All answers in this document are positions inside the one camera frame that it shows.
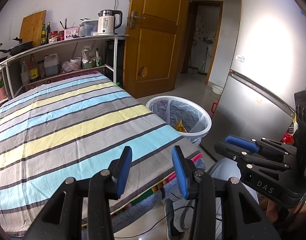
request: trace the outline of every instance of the yellow label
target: yellow label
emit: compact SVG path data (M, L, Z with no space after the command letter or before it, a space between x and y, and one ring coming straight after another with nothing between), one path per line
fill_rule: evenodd
M30 79L35 79L38 77L38 68L30 69L29 71Z

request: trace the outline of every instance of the mattress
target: mattress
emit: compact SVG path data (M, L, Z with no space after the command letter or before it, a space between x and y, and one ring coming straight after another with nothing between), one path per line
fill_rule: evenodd
M118 211L173 172L174 145L185 157L200 153L100 73L30 90L0 108L0 224L23 236L67 177L90 178L130 146L125 192L110 201Z

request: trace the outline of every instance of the wooden door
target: wooden door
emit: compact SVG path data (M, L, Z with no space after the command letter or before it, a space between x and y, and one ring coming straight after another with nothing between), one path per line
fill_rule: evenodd
M140 98L174 89L188 0L131 0L124 53L124 89ZM135 27L130 28L131 12Z

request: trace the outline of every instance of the gray pants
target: gray pants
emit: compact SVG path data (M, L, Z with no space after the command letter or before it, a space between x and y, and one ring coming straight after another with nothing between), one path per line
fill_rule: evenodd
M231 177L237 177L240 179L241 173L239 168L237 167L237 163L228 158L224 158L219 160L213 167L211 167L210 175L213 178L228 180ZM252 197L257 201L256 191L248 186L246 189L250 192ZM180 200L173 203L173 208L179 208L184 206L194 206L195 200L186 200L181 195ZM216 216L218 218L222 218L222 209L221 209L221 198L215 199L215 208L216 208ZM180 231L186 231L190 229L193 217L193 209L192 208L182 208L174 211L174 226ZM218 220L215 221L215 239L222 239L222 223Z

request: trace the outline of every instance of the silver refrigerator door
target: silver refrigerator door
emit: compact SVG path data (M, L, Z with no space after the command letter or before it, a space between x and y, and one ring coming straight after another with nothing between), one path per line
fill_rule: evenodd
M247 139L266 137L280 141L294 111L280 98L250 79L229 72L221 99L212 117L212 127L202 146L216 159L214 144L232 134Z
M306 18L294 0L242 0L231 69L295 108L306 89Z

